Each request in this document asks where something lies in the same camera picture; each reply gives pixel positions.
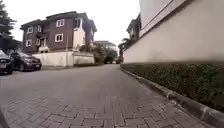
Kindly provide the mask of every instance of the roof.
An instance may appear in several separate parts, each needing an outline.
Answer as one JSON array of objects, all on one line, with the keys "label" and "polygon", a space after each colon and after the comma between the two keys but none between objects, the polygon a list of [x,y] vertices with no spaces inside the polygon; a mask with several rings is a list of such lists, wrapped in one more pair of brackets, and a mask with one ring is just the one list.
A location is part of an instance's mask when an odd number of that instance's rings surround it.
[{"label": "roof", "polygon": [[21,29],[25,29],[28,26],[35,25],[35,24],[42,24],[51,20],[57,20],[62,18],[72,18],[72,17],[81,17],[83,18],[88,24],[92,27],[94,32],[97,32],[96,25],[92,19],[89,19],[86,13],[77,13],[76,11],[70,11],[70,12],[64,12],[64,13],[58,13],[54,15],[50,15],[46,17],[46,20],[34,20],[28,23],[25,23],[21,25]]},{"label": "roof", "polygon": [[131,31],[131,28],[133,28],[134,26],[136,26],[136,24],[139,24],[141,25],[141,16],[140,16],[140,13],[138,14],[137,18],[136,19],[132,19],[130,24],[128,25],[128,28],[127,28],[127,32],[130,33]]},{"label": "roof", "polygon": [[77,14],[76,11],[70,11],[70,12],[64,12],[64,13],[58,13],[58,14],[50,15],[50,16],[47,16],[46,18],[47,19],[62,18],[62,17],[67,17],[67,16],[74,17],[76,14]]},{"label": "roof", "polygon": [[25,23],[23,25],[21,25],[21,29],[24,29],[25,27],[27,26],[31,26],[31,25],[34,25],[34,24],[39,24],[41,23],[42,21],[40,19],[37,19],[37,20],[33,20],[31,22],[28,22],[28,23]]},{"label": "roof", "polygon": [[93,43],[100,44],[100,45],[107,45],[107,46],[116,46],[115,44],[113,44],[107,40],[94,41]]}]

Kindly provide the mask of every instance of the shrub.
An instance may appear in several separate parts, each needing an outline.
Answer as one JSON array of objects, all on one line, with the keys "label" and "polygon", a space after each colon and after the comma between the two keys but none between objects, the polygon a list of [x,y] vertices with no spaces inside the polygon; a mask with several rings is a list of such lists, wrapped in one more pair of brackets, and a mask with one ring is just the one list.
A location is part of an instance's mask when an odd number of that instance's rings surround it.
[{"label": "shrub", "polygon": [[224,112],[224,63],[123,64],[121,67]]}]

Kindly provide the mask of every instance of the car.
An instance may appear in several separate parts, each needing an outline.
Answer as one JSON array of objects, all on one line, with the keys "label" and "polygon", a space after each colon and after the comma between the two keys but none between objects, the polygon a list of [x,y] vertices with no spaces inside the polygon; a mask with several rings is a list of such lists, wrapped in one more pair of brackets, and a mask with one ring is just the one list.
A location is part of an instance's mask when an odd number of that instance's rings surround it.
[{"label": "car", "polygon": [[10,56],[14,59],[14,69],[21,72],[24,71],[36,71],[41,70],[42,63],[40,59],[23,53],[23,52],[13,52]]},{"label": "car", "polygon": [[0,50],[0,72],[12,74],[13,73],[13,60]]}]

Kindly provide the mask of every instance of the brown building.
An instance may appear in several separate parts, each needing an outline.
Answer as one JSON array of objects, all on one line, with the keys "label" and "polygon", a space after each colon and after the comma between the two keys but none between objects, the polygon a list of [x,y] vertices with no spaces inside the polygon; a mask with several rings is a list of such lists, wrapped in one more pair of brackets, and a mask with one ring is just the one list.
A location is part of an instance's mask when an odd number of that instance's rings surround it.
[{"label": "brown building", "polygon": [[92,45],[97,31],[86,13],[66,12],[23,24],[23,51],[46,53],[78,50],[81,45]]},{"label": "brown building", "polygon": [[141,30],[141,17],[140,14],[136,19],[133,19],[128,25],[127,32],[129,33],[129,38],[132,40],[137,40],[139,38]]}]

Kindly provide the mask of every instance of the car wheel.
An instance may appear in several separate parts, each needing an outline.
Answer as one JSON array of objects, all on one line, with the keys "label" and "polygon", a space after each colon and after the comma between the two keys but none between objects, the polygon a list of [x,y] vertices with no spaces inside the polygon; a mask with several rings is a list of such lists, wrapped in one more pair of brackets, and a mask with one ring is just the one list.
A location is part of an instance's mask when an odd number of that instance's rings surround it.
[{"label": "car wheel", "polygon": [[21,71],[21,72],[24,72],[24,65],[23,64],[21,64],[20,66],[19,66],[19,71]]},{"label": "car wheel", "polygon": [[10,71],[7,72],[9,75],[11,75],[13,73],[13,69],[11,69]]}]

